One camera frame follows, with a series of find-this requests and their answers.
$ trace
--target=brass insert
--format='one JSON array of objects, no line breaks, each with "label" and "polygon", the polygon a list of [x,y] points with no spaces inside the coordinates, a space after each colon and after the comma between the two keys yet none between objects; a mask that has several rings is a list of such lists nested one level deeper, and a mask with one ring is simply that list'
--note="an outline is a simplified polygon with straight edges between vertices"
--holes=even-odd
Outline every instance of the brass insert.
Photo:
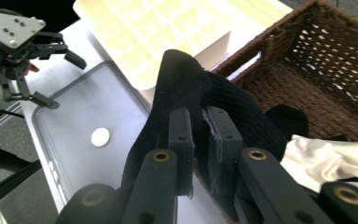
[{"label": "brass insert", "polygon": [[336,187],[334,188],[334,193],[337,197],[346,202],[352,204],[358,204],[358,192],[348,187]]},{"label": "brass insert", "polygon": [[170,159],[170,155],[166,152],[157,152],[153,155],[154,161],[167,161]]},{"label": "brass insert", "polygon": [[267,158],[267,155],[264,152],[253,150],[249,152],[249,156],[257,161],[263,161]]},{"label": "brass insert", "polygon": [[98,189],[91,189],[83,195],[81,202],[86,206],[94,206],[103,201],[105,197],[104,192]]}]

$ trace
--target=brown woven basket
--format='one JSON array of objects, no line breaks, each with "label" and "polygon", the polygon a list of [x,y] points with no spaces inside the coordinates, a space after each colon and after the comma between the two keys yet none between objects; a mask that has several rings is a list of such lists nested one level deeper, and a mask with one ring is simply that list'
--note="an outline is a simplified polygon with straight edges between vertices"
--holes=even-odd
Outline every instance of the brown woven basket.
[{"label": "brown woven basket", "polygon": [[306,113],[311,138],[345,135],[358,142],[357,18],[329,2],[309,0],[214,72],[228,77],[256,55],[232,81],[264,111],[290,105]]}]

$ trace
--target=white ice cube tray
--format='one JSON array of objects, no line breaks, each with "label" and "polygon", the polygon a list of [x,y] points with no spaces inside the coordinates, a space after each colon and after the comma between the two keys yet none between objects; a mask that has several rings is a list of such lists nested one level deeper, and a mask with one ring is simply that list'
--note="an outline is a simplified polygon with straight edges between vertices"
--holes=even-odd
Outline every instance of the white ice cube tray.
[{"label": "white ice cube tray", "polygon": [[74,10],[137,90],[155,87],[167,49],[205,69],[226,57],[230,22],[207,0],[76,0]]}]

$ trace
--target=table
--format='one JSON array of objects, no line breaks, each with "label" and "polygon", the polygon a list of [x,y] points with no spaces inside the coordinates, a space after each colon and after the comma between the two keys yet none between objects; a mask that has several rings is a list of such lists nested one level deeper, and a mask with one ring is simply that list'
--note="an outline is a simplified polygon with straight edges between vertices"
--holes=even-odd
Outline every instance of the table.
[{"label": "table", "polygon": [[[237,8],[233,8],[229,14],[233,20],[233,28],[228,44],[227,56],[243,47],[265,29],[265,27],[252,18],[242,14]],[[81,77],[97,64],[111,60],[82,20],[64,29],[62,34],[69,49],[85,59],[88,66],[82,71],[68,63],[60,55],[53,55],[48,61],[33,61],[40,68],[40,72],[27,76],[31,92],[39,91],[49,96],[55,91],[64,88],[78,77]],[[36,134],[32,121],[36,105],[30,102],[21,102],[21,108],[48,181],[53,200],[58,212],[60,212],[65,206],[65,201],[61,197],[61,189],[55,185],[54,174],[49,167],[47,157],[42,150],[40,139]],[[194,178],[194,198],[190,200],[187,197],[179,197],[178,202],[178,223],[225,222],[221,212],[214,205],[197,178]]]}]

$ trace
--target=plastic container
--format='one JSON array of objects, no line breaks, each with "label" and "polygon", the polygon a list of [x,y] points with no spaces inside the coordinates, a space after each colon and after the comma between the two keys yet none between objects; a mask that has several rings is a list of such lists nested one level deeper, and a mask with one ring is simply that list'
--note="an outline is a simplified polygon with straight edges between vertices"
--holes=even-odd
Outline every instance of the plastic container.
[{"label": "plastic container", "polygon": [[[120,187],[127,154],[150,105],[113,63],[97,65],[51,98],[60,107],[38,107],[33,123],[62,199],[93,183]],[[100,128],[110,137],[96,147],[91,136]]]},{"label": "plastic container", "polygon": [[167,49],[190,54],[205,69],[226,58],[229,19],[205,0],[77,0],[74,10],[140,91],[155,87]]}]

